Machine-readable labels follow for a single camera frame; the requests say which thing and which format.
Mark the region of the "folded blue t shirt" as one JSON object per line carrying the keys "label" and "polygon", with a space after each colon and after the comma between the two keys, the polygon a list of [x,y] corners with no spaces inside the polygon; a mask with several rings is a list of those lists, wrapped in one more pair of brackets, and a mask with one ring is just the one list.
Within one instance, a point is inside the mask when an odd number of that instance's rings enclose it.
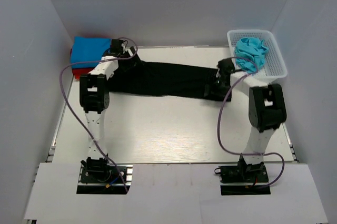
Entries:
{"label": "folded blue t shirt", "polygon": [[97,61],[102,59],[103,53],[110,47],[110,38],[74,37],[72,56],[73,68],[95,68]]}

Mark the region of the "white plastic basket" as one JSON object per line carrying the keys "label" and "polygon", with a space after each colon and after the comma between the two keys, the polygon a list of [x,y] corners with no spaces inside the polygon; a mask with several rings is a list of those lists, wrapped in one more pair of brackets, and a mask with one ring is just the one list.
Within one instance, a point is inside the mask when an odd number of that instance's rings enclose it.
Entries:
{"label": "white plastic basket", "polygon": [[271,32],[260,29],[236,29],[227,33],[234,65],[253,73],[256,79],[271,83],[287,76],[281,52]]}

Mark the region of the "crumpled light blue t shirt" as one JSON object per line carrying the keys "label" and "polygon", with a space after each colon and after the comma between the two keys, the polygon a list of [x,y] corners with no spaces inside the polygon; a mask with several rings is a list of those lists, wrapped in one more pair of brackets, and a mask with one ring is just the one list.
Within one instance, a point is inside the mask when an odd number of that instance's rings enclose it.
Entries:
{"label": "crumpled light blue t shirt", "polygon": [[265,40],[243,37],[235,45],[235,63],[247,73],[256,74],[264,67],[268,52]]}

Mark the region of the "folded red t shirt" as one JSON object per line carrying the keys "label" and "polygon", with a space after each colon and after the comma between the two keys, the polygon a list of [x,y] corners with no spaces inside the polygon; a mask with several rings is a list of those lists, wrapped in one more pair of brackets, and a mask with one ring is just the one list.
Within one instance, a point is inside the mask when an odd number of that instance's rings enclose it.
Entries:
{"label": "folded red t shirt", "polygon": [[70,69],[71,69],[71,72],[72,72],[72,74],[73,74],[73,76],[75,76],[76,74],[74,73],[74,66],[73,66],[73,64],[75,63],[74,62],[74,60],[73,60],[73,56],[72,56],[72,49],[70,49]]}

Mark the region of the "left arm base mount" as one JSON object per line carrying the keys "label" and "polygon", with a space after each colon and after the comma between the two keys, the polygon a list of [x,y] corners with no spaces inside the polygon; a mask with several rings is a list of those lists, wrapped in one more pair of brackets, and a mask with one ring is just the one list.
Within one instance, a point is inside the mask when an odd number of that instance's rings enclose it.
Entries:
{"label": "left arm base mount", "polygon": [[104,158],[81,161],[78,195],[126,195],[132,182],[132,165],[113,165]]}

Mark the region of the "black t shirt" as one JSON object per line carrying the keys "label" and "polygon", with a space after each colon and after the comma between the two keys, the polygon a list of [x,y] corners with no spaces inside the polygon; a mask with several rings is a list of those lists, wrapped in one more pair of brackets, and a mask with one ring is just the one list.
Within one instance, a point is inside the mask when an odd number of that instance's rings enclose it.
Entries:
{"label": "black t shirt", "polygon": [[108,80],[109,91],[141,96],[177,96],[223,101],[204,97],[207,77],[217,69],[181,64],[144,62]]}

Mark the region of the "folded orange t shirt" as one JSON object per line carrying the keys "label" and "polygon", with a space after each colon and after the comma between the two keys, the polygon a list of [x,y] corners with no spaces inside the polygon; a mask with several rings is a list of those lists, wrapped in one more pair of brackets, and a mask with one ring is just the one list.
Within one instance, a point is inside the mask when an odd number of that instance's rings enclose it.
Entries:
{"label": "folded orange t shirt", "polygon": [[91,68],[76,68],[72,69],[72,74],[76,80],[79,80],[82,74],[88,74],[91,70]]}

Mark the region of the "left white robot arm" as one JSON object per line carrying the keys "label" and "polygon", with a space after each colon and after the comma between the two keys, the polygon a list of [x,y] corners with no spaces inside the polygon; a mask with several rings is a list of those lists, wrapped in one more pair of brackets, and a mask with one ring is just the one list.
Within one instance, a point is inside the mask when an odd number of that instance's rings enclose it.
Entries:
{"label": "left white robot arm", "polygon": [[129,38],[112,39],[97,66],[80,76],[80,105],[84,110],[89,132],[88,157],[107,158],[104,136],[105,112],[110,104],[108,80],[124,74],[141,63],[136,45],[128,47]]}

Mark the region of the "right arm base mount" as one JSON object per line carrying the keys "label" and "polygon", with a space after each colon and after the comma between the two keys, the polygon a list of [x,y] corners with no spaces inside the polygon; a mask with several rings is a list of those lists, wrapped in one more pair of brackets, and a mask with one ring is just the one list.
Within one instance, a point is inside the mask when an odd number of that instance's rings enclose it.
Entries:
{"label": "right arm base mount", "polygon": [[223,196],[269,195],[269,178],[263,162],[247,164],[240,158],[236,165],[219,166],[214,173],[220,177]]}

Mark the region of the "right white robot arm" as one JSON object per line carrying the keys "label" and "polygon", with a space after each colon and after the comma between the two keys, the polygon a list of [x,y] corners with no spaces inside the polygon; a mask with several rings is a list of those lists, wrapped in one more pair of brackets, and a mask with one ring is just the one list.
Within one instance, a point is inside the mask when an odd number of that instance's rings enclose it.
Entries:
{"label": "right white robot arm", "polygon": [[[238,176],[244,181],[252,180],[257,169],[255,165],[264,162],[266,148],[275,131],[286,121],[286,107],[283,90],[279,84],[267,84],[242,69],[236,69],[232,57],[217,64],[217,73],[212,75],[205,86],[204,96],[223,100],[217,119],[217,140],[227,153],[241,156],[244,164],[238,167]],[[249,99],[248,117],[251,131],[243,152],[233,152],[225,148],[221,141],[221,118],[223,109],[232,100],[232,90],[237,89]]]}

